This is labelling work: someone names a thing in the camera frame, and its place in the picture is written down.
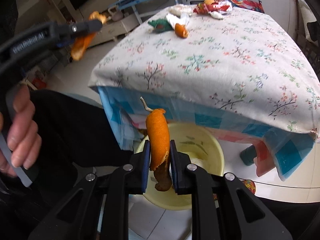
white floor tile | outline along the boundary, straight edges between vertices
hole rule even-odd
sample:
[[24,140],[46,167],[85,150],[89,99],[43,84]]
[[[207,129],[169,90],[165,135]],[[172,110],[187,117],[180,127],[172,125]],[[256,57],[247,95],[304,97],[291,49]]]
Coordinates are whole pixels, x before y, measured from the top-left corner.
[[315,144],[315,162],[311,187],[320,187],[320,144]]
[[129,212],[129,228],[147,239],[164,214],[165,209],[153,205],[143,198],[135,203]]
[[306,203],[310,188],[280,187],[256,182],[256,196],[283,202]]
[[232,172],[239,178],[251,179],[255,182],[297,188],[314,187],[311,183],[314,178],[314,185],[319,185],[320,187],[320,154],[318,155],[318,176],[317,178],[313,177],[314,167],[316,168],[315,148],[312,149],[312,151],[308,154],[303,163],[286,181],[281,181],[276,168],[269,171],[267,174],[258,177],[256,175],[256,166],[254,164],[251,166],[246,166],[242,162],[240,158],[240,152],[246,149],[249,146],[249,144],[231,143],[226,141],[219,141],[219,143],[221,145],[225,157],[225,172]]
[[73,61],[66,67],[56,66],[47,80],[47,88],[60,92],[89,97],[101,104],[99,94],[87,85],[95,65],[117,44],[109,41],[89,48],[80,61]]
[[166,210],[148,240],[184,240],[190,232],[191,209]]
[[311,188],[307,202],[320,202],[320,188]]

